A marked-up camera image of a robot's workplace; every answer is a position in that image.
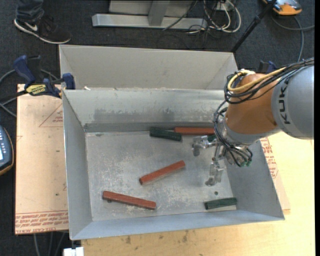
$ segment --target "electronic device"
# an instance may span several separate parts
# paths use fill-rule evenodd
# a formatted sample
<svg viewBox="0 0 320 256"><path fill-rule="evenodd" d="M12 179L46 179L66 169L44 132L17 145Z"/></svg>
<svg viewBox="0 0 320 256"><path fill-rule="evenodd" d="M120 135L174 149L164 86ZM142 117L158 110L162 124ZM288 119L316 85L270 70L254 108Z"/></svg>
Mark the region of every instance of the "electronic device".
<svg viewBox="0 0 320 256"><path fill-rule="evenodd" d="M9 171L14 165L13 144L6 131L0 125L0 176Z"/></svg>
<svg viewBox="0 0 320 256"><path fill-rule="evenodd" d="M269 4L271 0L262 0L265 4ZM273 10L282 16L291 16L301 13L302 7L297 0L277 0Z"/></svg>

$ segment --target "blue clamp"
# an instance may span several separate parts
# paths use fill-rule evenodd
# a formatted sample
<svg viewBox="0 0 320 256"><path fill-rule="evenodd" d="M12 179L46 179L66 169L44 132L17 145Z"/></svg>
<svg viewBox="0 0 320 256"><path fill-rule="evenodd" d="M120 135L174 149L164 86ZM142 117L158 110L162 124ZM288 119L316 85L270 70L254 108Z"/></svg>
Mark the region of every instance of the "blue clamp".
<svg viewBox="0 0 320 256"><path fill-rule="evenodd" d="M36 77L31 72L28 67L28 58L26 55L22 55L17 58L13 62L14 70L23 78L26 79L27 83L24 85L24 90L32 96L53 96L60 98L61 97L61 90L55 87L54 84L48 78L44 78L42 82L36 83ZM74 77L70 73L65 73L62 75L61 79L54 81L55 83L65 82L65 88L68 90L76 89L76 84Z"/></svg>

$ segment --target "orange device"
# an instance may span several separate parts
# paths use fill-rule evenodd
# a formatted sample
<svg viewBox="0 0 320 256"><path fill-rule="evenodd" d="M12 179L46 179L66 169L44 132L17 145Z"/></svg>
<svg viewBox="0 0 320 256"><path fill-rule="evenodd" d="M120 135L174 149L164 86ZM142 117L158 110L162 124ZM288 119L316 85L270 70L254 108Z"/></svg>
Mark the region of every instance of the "orange device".
<svg viewBox="0 0 320 256"><path fill-rule="evenodd" d="M270 0L262 0L265 4L269 4ZM273 10L282 16L292 16L301 13L302 7L297 0L277 0Z"/></svg>

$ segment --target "green block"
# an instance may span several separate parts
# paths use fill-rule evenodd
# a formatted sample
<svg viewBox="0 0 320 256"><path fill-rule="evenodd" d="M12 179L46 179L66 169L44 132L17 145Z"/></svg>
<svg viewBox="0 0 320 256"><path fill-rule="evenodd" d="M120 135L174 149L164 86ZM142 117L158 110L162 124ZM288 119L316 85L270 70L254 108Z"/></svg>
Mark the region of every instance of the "green block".
<svg viewBox="0 0 320 256"><path fill-rule="evenodd" d="M215 209L219 207L225 207L225 206L234 206L237 204L237 199L235 197L230 198L223 198L223 199L217 199L212 200L204 203L204 207L206 210Z"/></svg>
<svg viewBox="0 0 320 256"><path fill-rule="evenodd" d="M162 128L151 128L150 129L150 136L151 137L158 137L163 139L168 139L172 141L181 141L182 135L181 133L168 131Z"/></svg>

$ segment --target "gray metal bin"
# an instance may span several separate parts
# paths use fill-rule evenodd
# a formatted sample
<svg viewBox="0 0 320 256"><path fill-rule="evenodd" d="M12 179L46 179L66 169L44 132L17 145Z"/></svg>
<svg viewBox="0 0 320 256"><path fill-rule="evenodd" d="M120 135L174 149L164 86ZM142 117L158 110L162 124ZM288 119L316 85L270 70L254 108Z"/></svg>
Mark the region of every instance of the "gray metal bin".
<svg viewBox="0 0 320 256"><path fill-rule="evenodd" d="M197 72L190 74L185 62L194 65L192 60L199 60L193 51L60 46L61 73L71 72L77 84L62 97L72 240L284 219L259 142L251 146L250 167L225 163L221 183L208 187L213 148L196 157L192 136L182 141L149 136L151 127L213 126L213 113L224 99L223 82L236 65L230 53L200 55L204 63L198 62ZM211 76L206 73L210 60L219 68L213 68ZM174 69L170 73L168 66ZM103 67L110 69L102 72ZM133 70L136 75L130 80ZM183 170L140 185L141 176L180 160L186 164ZM102 199L103 190L155 201L157 207L110 203ZM205 209L205 201L229 197L237 204Z"/></svg>

